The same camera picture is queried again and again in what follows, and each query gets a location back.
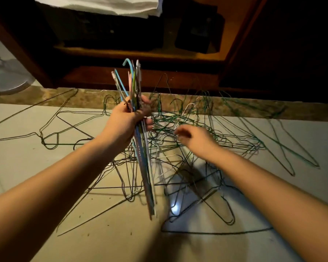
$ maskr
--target hand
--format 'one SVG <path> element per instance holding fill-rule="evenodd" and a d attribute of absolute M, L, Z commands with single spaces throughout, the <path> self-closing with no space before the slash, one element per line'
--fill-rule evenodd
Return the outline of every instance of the hand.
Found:
<path fill-rule="evenodd" d="M 213 136 L 202 127 L 192 125 L 181 125 L 174 133 L 177 139 L 191 150 L 197 157 L 211 162 L 212 155 L 220 148 Z"/>
<path fill-rule="evenodd" d="M 108 144 L 109 141 L 112 142 L 116 155 L 123 152 L 130 144 L 136 123 L 151 115 L 150 100 L 146 96 L 142 96 L 142 101 L 145 105 L 142 105 L 142 109 L 135 112 L 129 112 L 126 103 L 121 102 L 112 110 L 112 114 L 109 116 L 100 138 Z M 145 123 L 147 131 L 153 129 L 152 119 L 145 119 Z"/>

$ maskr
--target bundle of hangers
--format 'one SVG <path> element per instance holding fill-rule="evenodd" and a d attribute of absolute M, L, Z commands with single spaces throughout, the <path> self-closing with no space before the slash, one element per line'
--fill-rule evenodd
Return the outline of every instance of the bundle of hangers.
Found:
<path fill-rule="evenodd" d="M 125 59 L 123 66 L 125 66 L 126 63 L 128 63 L 130 66 L 130 72 L 128 72 L 129 93 L 126 91 L 125 86 L 122 80 L 120 79 L 120 76 L 116 69 L 114 69 L 114 71 L 112 72 L 112 77 L 120 93 L 121 100 L 125 102 L 130 112 L 135 112 L 136 110 L 139 110 L 142 107 L 141 67 L 140 62 L 138 60 L 136 61 L 136 66 L 134 65 L 134 62 L 130 61 L 129 59 Z M 131 145 L 135 150 L 135 156 L 140 166 L 140 172 L 143 180 L 143 186 L 149 210 L 149 217 L 150 219 L 152 219 L 152 215 L 156 215 L 155 193 L 146 125 L 143 120 L 138 122 L 135 127 L 135 133 L 134 137 L 131 140 Z"/>

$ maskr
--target white cloth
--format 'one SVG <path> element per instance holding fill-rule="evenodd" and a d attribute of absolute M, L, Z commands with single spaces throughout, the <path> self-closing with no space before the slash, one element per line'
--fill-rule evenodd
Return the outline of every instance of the white cloth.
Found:
<path fill-rule="evenodd" d="M 163 0 L 35 0 L 77 11 L 148 18 L 160 16 Z"/>

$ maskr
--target forearm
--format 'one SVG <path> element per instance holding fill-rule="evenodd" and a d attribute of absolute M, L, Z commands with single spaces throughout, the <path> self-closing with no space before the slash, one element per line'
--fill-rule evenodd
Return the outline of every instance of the forearm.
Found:
<path fill-rule="evenodd" d="M 306 261 L 328 261 L 327 204 L 220 147 L 212 153 L 211 162 Z"/>
<path fill-rule="evenodd" d="M 94 139 L 0 195 L 0 258 L 29 261 L 85 189 L 116 156 Z"/>

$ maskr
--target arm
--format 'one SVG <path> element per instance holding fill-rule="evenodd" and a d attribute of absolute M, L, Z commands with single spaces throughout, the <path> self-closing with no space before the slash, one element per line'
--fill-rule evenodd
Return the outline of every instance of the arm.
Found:
<path fill-rule="evenodd" d="M 150 110 L 127 113 L 126 105 L 119 104 L 100 136 L 1 194 L 0 261 L 30 261 L 97 175 L 129 145 L 136 123 L 148 115 Z"/>
<path fill-rule="evenodd" d="M 179 141 L 220 168 L 306 261 L 328 261 L 328 205 L 221 148 L 204 128 L 182 125 Z"/>

